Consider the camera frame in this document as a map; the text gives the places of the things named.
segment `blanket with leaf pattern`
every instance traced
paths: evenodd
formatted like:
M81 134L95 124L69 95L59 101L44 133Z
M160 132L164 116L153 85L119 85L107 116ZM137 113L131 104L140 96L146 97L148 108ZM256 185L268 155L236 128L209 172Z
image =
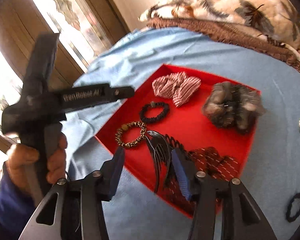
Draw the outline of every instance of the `blanket with leaf pattern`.
M226 23L240 33L289 49L300 65L300 15L289 0L162 0L139 20L153 18Z

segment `blue bed sheet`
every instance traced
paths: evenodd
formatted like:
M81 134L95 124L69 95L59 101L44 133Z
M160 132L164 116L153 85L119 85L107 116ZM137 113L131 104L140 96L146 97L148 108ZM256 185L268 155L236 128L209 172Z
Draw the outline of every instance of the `blue bed sheet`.
M162 63L222 75L262 92L267 109L258 121L242 181L269 220L279 240L289 239L300 224L285 220L289 200L300 192L300 74L285 63L253 50L213 42L181 28L135 31L98 57L75 86L110 82L136 89ZM118 101L67 115L63 132L69 147L67 164L80 179L110 159L96 141L85 144L123 103ZM113 201L104 203L110 239L186 239L191 221L145 188L126 170ZM220 239L221 215L215 239Z

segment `metal bolt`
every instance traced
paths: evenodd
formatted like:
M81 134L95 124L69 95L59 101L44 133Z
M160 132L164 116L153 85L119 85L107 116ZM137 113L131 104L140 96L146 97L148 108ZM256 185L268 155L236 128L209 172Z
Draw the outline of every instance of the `metal bolt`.
M92 173L92 176L93 176L93 177L100 177L100 176L101 176L101 171L94 171L94 172Z
M233 179L231 180L231 182L232 182L233 184L235 184L235 185L239 185L239 184L241 183L241 181L240 181L239 179L237 179L237 178L233 178Z
M64 185L66 182L67 182L67 179L61 178L61 179L58 179L57 184L58 185Z
M204 178L206 176L206 173L204 171L198 171L196 175L199 178Z

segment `brown blanket trim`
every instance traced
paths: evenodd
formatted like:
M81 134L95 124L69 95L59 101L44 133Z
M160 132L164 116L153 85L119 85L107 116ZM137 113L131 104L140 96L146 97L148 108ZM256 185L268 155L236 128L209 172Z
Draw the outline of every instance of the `brown blanket trim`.
M163 19L154 17L149 20L148 27L156 29L165 27L181 27L193 32L200 32L208 35L213 41L238 45L247 49L267 54L278 60L287 63L300 72L300 61L293 52L287 48L280 48L262 41L258 38L249 36L227 23L218 23L196 19Z

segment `red tray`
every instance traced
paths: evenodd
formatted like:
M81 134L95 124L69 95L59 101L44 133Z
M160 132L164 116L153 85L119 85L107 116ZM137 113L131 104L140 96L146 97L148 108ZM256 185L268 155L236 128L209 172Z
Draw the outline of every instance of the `red tray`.
M172 99L164 99L154 96L152 81L160 76L181 71L185 71L188 76L200 78L201 86L186 104L176 108ZM95 137L105 146L106 149L108 149L110 153L114 153L118 147L117 142L114 140L116 130L124 123L139 121L139 112L145 104L148 104L151 101L163 101L170 105L169 114L159 123L147 124L147 130L155 130L163 135L168 134L169 136L173 136L175 139L180 141L180 143L182 143L188 151L213 146L218 150L221 156L234 156L240 164L240 175L249 156L256 124L248 134L241 135L235 130L235 128L216 128L201 111L206 98L211 93L212 86L224 81L239 84L236 81L211 73L163 64L141 85L141 87L135 92L135 96L133 98L127 99L127 101L116 113L114 113ZM161 111L162 109L160 108L150 109L147 111L146 116L157 116ZM133 128L123 134L122 140L124 142L130 142L139 135L140 129ZM125 167L150 190L154 190L154 166L145 141L132 149L126 150ZM161 188L162 186L160 185L158 195L164 199L164 195L160 191ZM169 204L180 210L180 208L174 204L170 202Z

